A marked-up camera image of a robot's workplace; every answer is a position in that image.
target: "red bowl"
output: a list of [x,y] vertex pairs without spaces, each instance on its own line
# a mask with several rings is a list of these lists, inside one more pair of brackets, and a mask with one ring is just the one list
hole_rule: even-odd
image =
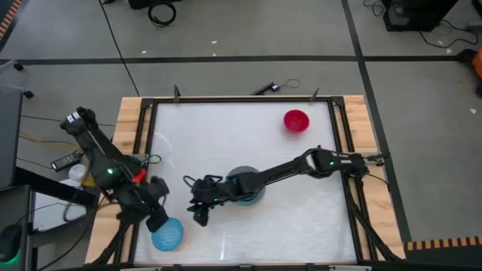
[[283,122],[290,132],[304,132],[310,126],[308,115],[297,109],[286,112]]

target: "orange striped tape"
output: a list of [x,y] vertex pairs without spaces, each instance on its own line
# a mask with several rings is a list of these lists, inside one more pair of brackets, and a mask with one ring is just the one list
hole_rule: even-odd
[[3,18],[3,20],[0,22],[0,40],[7,32],[7,29],[12,23],[12,21],[14,20],[15,14],[17,14],[21,4],[22,4],[22,0],[15,0],[15,2],[10,6],[10,9],[5,15],[5,18]]
[[415,241],[404,243],[407,251],[437,249],[437,248],[456,248],[466,246],[482,245],[482,236],[471,236],[462,238],[437,239],[427,241]]

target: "green light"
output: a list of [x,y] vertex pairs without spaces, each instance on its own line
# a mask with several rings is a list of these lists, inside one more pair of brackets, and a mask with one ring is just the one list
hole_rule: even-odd
[[6,263],[0,263],[0,266],[14,265],[14,264],[18,263],[19,260],[20,260],[20,249],[18,250],[17,255],[15,255],[15,257],[13,259],[9,260]]

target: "wooden board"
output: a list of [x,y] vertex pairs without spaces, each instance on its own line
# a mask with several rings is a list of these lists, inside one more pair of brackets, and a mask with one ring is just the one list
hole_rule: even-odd
[[[253,99],[253,96],[247,96],[246,98]],[[162,99],[173,99],[173,97],[162,97]],[[377,143],[375,142],[370,116],[368,115],[367,106],[365,104],[365,98],[363,96],[344,96],[344,99],[355,151],[360,153],[377,152]],[[113,142],[125,154],[131,154],[133,151],[137,123],[141,111],[141,101],[142,98],[138,97],[123,98],[120,105],[121,107],[117,118]],[[148,116],[150,116],[150,114],[146,115],[145,123],[149,122]],[[148,125],[144,125],[144,131],[142,133],[141,151],[145,149],[147,126]],[[376,166],[370,166],[369,168],[371,174],[383,179],[386,178],[383,168]],[[392,201],[386,184],[370,176],[364,178],[364,183],[365,199],[367,201],[368,212],[373,228],[395,254],[404,258],[403,244],[398,232],[395,213],[393,211]],[[90,237],[89,249],[85,260],[86,263],[95,260],[114,236],[119,224],[115,215],[119,211],[120,210],[117,206],[109,206],[100,210],[97,214]],[[361,241],[362,245],[367,247],[366,239],[361,238]],[[127,261],[128,249],[125,248],[128,248],[129,243],[130,237],[125,238],[123,254],[121,257],[122,261]],[[366,249],[363,254],[365,259],[369,259]]]

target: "gray floor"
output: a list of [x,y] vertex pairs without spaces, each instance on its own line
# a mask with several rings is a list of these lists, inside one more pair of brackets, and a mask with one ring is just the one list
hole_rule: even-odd
[[[125,1],[106,5],[114,35],[125,57],[164,56],[354,56],[340,0],[185,0],[175,4],[178,18],[167,28],[153,27]],[[456,44],[451,52],[424,44],[418,33],[386,32],[362,0],[349,0],[365,56],[453,55],[472,47]],[[480,19],[469,0],[447,15],[457,26]],[[438,27],[427,38],[444,44],[469,38]],[[118,58],[97,0],[31,0],[22,13],[2,59]],[[269,81],[302,81],[281,94],[364,94],[356,62],[210,62],[129,64],[143,96],[248,94]],[[401,189],[413,240],[480,235],[482,203],[477,181],[482,147],[482,100],[474,94],[479,80],[456,62],[368,62],[371,83]],[[44,140],[71,141],[59,122],[77,106],[92,108],[110,136],[123,96],[136,93],[122,65],[31,65],[0,77],[35,92],[24,101],[21,129]],[[472,114],[470,109],[477,110]],[[31,117],[51,118],[39,120]],[[43,165],[68,153],[23,139],[18,156]],[[66,173],[19,161],[19,166],[63,180]],[[68,249],[82,225],[45,233],[40,266]],[[89,236],[56,266],[80,266]]]

